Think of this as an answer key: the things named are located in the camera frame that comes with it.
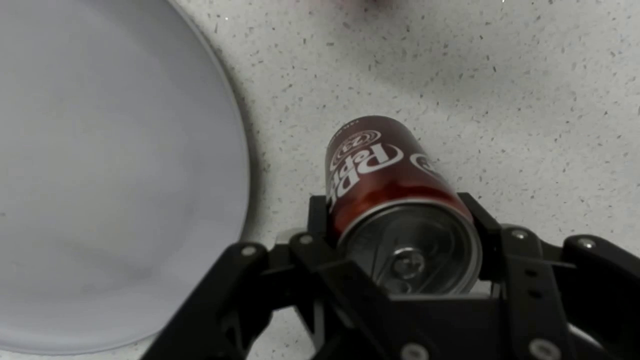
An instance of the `red soda can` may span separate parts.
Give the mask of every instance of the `red soda can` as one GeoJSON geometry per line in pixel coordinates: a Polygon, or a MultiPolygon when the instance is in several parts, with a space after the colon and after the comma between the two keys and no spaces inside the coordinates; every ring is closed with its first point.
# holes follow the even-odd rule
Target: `red soda can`
{"type": "Polygon", "coordinates": [[[466,293],[480,273],[473,216],[406,126],[356,119],[326,154],[337,248],[392,294],[466,293]]]}

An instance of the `screw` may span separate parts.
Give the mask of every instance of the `screw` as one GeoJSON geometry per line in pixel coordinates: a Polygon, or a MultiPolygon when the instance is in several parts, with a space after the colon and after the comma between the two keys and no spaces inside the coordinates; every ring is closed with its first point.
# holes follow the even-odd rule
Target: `screw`
{"type": "Polygon", "coordinates": [[[403,281],[419,279],[427,268],[427,258],[419,248],[399,248],[395,253],[395,273],[403,281]]]}
{"type": "Polygon", "coordinates": [[[562,359],[561,348],[555,342],[544,340],[544,338],[534,338],[529,345],[529,351],[536,360],[561,360],[562,359]]]}
{"type": "Polygon", "coordinates": [[[584,246],[584,248],[596,248],[596,243],[591,240],[591,238],[581,238],[579,244],[584,246]]]}
{"type": "Polygon", "coordinates": [[[301,238],[301,244],[313,244],[313,243],[315,243],[313,237],[302,237],[302,238],[301,238]]]}
{"type": "Polygon", "coordinates": [[[255,257],[256,253],[259,253],[256,246],[245,246],[245,248],[241,251],[243,257],[255,257]]]}
{"type": "Polygon", "coordinates": [[[529,238],[529,233],[523,231],[523,229],[517,229],[517,231],[513,231],[513,237],[518,238],[518,240],[525,240],[525,238],[529,238]]]}
{"type": "Polygon", "coordinates": [[[428,360],[428,351],[422,345],[404,345],[400,353],[403,360],[428,360]]]}

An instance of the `speckled countertop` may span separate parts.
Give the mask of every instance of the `speckled countertop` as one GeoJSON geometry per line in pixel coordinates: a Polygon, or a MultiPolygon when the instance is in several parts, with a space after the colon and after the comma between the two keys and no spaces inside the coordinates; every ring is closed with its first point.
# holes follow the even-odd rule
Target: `speckled countertop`
{"type": "MultiPolygon", "coordinates": [[[[406,122],[503,222],[640,254],[640,2],[178,0],[212,40],[255,145],[249,240],[301,229],[333,133],[406,122]]],[[[144,345],[80,357],[138,359],[144,345]]],[[[305,359],[284,312],[256,360],[305,359]]]]}

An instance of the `can lid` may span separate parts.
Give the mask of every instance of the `can lid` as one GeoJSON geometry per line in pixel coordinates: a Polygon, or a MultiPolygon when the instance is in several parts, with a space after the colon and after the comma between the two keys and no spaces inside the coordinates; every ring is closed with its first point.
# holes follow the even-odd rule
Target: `can lid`
{"type": "Polygon", "coordinates": [[[346,257],[392,294],[466,293],[480,273],[474,229],[439,205],[400,205],[364,219],[346,257]]]}

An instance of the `metal can rim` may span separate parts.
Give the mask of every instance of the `metal can rim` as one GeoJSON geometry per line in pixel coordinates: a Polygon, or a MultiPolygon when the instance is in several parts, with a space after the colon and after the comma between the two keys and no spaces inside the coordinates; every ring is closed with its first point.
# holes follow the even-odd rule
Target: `metal can rim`
{"type": "Polygon", "coordinates": [[[482,267],[482,246],[480,246],[480,237],[478,233],[473,229],[473,225],[457,210],[453,210],[447,202],[439,202],[439,201],[428,201],[428,198],[403,198],[403,201],[395,201],[395,202],[384,202],[384,205],[378,205],[371,210],[367,210],[364,214],[361,214],[338,238],[337,246],[340,248],[344,238],[358,227],[363,225],[367,219],[386,210],[386,209],[392,209],[392,207],[403,207],[403,205],[428,205],[428,207],[437,207],[437,209],[443,209],[443,210],[448,210],[463,227],[464,227],[464,233],[469,235],[469,240],[471,240],[471,265],[466,267],[466,273],[463,275],[463,279],[459,281],[459,284],[448,291],[448,294],[461,294],[461,293],[469,293],[478,275],[480,275],[480,267],[482,267]]]}
{"type": "Polygon", "coordinates": [[[355,122],[361,122],[361,120],[367,120],[367,119],[390,120],[390,122],[397,122],[397,124],[400,124],[403,129],[406,129],[400,120],[390,119],[390,116],[378,116],[378,115],[358,116],[358,119],[348,120],[346,124],[343,124],[343,126],[335,133],[335,136],[329,140],[329,145],[333,145],[338,136],[343,136],[343,133],[344,133],[346,129],[355,126],[355,122]]]}

